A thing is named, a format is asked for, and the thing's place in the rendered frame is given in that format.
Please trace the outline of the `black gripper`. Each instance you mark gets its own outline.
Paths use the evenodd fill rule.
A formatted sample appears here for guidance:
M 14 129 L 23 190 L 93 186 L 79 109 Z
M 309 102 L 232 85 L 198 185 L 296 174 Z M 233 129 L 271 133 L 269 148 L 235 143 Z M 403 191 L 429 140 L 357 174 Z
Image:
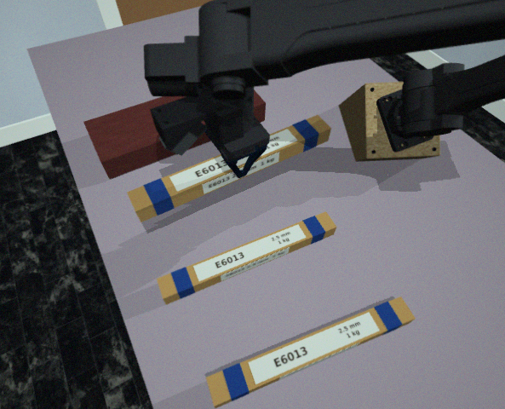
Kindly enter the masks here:
M 252 164 L 267 150 L 267 144 L 270 141 L 269 133 L 254 116 L 254 92 L 247 101 L 240 104 L 236 103 L 236 105 L 215 100 L 212 94 L 210 94 L 210 98 L 214 103 L 222 107 L 244 107 L 244 137 L 221 145 L 206 124 L 207 130 L 205 133 L 235 175 L 238 178 L 246 176 Z M 248 159 L 244 168 L 240 170 L 236 163 L 238 160 L 246 157 Z

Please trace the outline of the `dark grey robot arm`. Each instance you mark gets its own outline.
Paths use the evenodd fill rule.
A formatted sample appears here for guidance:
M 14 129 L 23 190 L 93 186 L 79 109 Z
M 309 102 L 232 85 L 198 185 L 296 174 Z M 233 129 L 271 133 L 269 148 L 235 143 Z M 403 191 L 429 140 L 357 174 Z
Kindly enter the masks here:
M 159 140 L 177 155 L 207 130 L 202 121 L 221 145 L 244 137 L 244 107 L 219 106 L 210 94 L 236 105 L 270 79 L 318 66 L 503 40 L 505 0 L 213 0 L 198 25 L 199 44 L 185 36 L 144 45 L 152 96 L 186 96 L 150 109 Z M 463 115 L 502 99 L 505 55 L 410 73 L 376 104 L 400 152 L 462 129 Z

